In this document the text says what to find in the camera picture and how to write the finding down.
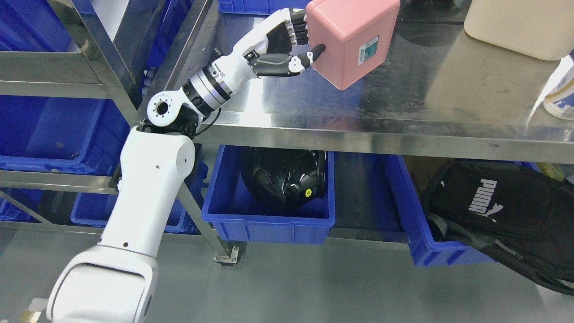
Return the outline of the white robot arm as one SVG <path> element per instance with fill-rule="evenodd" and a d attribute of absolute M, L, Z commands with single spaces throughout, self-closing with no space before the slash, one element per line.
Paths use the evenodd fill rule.
<path fill-rule="evenodd" d="M 195 165 L 192 142 L 209 114 L 229 100 L 209 62 L 180 89 L 152 96 L 121 151 L 119 194 L 98 243 L 75 256 L 50 294 L 54 323 L 143 323 L 154 296 L 157 253 L 170 211 Z"/>

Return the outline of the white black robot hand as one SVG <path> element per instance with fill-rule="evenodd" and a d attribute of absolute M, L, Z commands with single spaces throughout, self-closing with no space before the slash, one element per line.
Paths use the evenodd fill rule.
<path fill-rule="evenodd" d="M 309 32 L 305 9 L 283 8 L 254 26 L 230 53 L 217 58 L 211 67 L 233 91 L 245 82 L 264 76 L 298 76 L 324 53 L 324 44 L 293 55 L 294 47 L 307 45 Z"/>

